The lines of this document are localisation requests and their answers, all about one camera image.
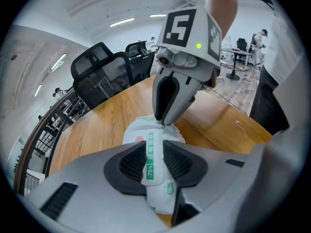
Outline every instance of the floor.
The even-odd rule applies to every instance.
[[[241,68],[245,67],[245,65],[244,63],[237,61],[236,67]],[[159,63],[155,62],[150,74],[155,75],[159,69]],[[226,73],[231,73],[231,71],[232,70],[227,69]],[[224,76],[224,73],[225,68],[221,67],[219,77]],[[259,70],[251,69],[246,72],[240,71],[236,73],[241,78],[239,81],[230,80],[228,78],[218,78],[214,89],[205,87],[205,90],[219,99],[231,103],[231,105],[242,110],[249,116],[258,86]]]

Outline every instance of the railing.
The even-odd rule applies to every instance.
[[[14,178],[15,192],[26,196],[48,177],[52,157],[62,132],[88,111],[89,108],[72,89],[40,119],[20,155]],[[41,173],[29,168],[34,154],[45,159]]]

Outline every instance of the fluorescent light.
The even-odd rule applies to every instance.
[[[38,94],[38,92],[39,92],[39,90],[40,90],[41,86],[42,86],[42,84],[41,84],[41,85],[39,85],[39,87],[38,87],[37,91],[35,92],[35,96],[37,96],[37,94]]]
[[[116,22],[116,23],[111,24],[110,26],[111,26],[111,27],[114,27],[114,26],[117,26],[117,25],[119,25],[119,24],[126,23],[126,22],[128,22],[128,21],[134,21],[134,18],[127,19],[127,20],[124,20],[124,21],[119,21],[119,22]]]
[[[159,14],[159,15],[151,15],[150,17],[166,17],[166,15]]]
[[[51,70],[54,71],[54,69],[58,68],[59,66],[57,66],[57,64],[59,64],[61,62],[61,60],[66,56],[66,54],[64,53],[62,57],[59,58],[58,61],[56,61],[56,63],[52,66]]]

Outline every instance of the wet wipes package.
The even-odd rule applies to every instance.
[[[185,143],[173,125],[161,125],[154,116],[137,117],[126,129],[123,144],[146,141],[147,162],[141,183],[147,189],[147,202],[160,214],[173,214],[176,182],[163,161],[163,140]]]

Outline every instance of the black mesh chair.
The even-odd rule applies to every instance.
[[[148,53],[146,41],[139,41],[129,44],[125,53],[130,58],[132,79],[134,83],[138,83],[150,77],[150,70],[155,58],[155,53]]]
[[[241,49],[242,51],[246,51],[246,47],[247,47],[247,42],[245,41],[245,39],[239,38],[237,40],[237,48]],[[238,54],[238,56],[241,59],[241,57],[244,57],[246,55],[245,54]]]
[[[102,49],[105,47],[103,43],[96,44],[71,64],[71,74],[75,79],[73,89],[90,109],[94,109],[133,83],[127,73],[131,73],[127,55],[124,52],[112,54],[110,51],[104,51],[106,57],[103,58],[105,55]]]

